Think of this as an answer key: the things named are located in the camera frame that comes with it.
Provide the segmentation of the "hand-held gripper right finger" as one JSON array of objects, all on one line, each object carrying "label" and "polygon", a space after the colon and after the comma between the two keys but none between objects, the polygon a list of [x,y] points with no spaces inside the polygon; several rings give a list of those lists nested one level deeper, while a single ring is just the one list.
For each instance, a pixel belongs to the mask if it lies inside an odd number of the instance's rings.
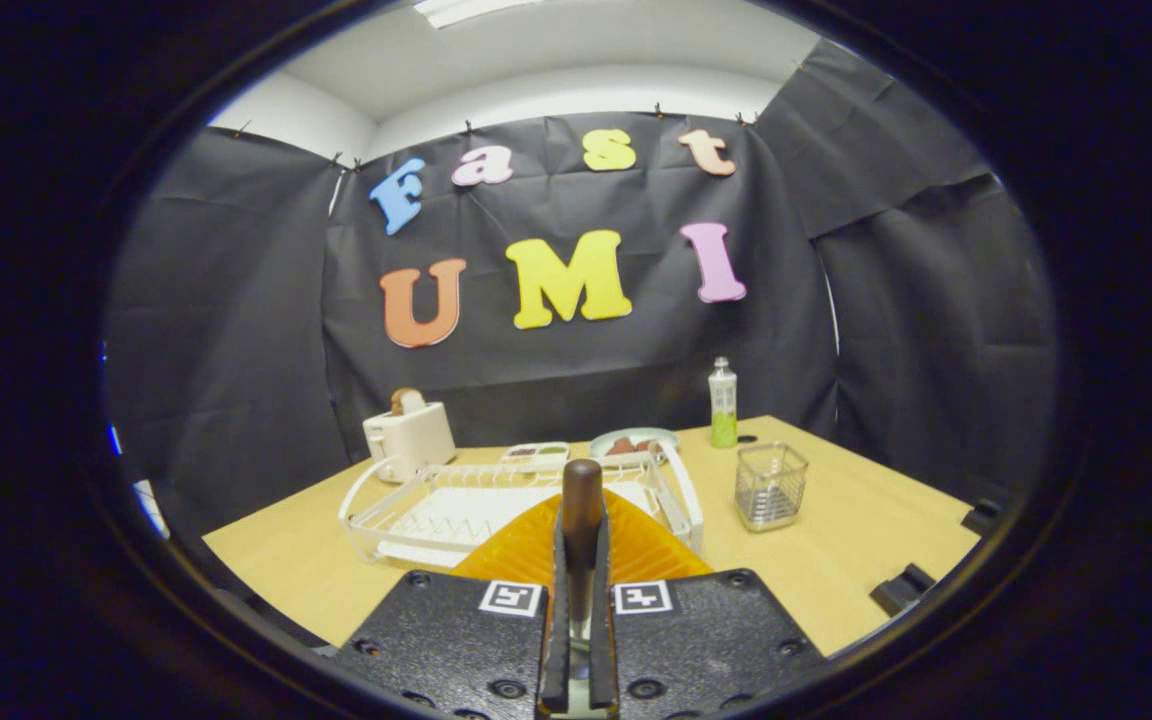
[{"label": "hand-held gripper right finger", "polygon": [[591,689],[620,719],[755,711],[823,674],[826,655],[755,570],[713,569],[605,493]]}]

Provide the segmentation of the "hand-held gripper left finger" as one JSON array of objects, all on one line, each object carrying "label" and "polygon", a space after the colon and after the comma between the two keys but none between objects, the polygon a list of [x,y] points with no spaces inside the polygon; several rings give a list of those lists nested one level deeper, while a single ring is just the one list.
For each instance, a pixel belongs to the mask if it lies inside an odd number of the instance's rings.
[{"label": "hand-held gripper left finger", "polygon": [[468,719],[540,719],[566,707],[561,497],[522,511],[448,573],[407,571],[335,661],[408,702]]}]

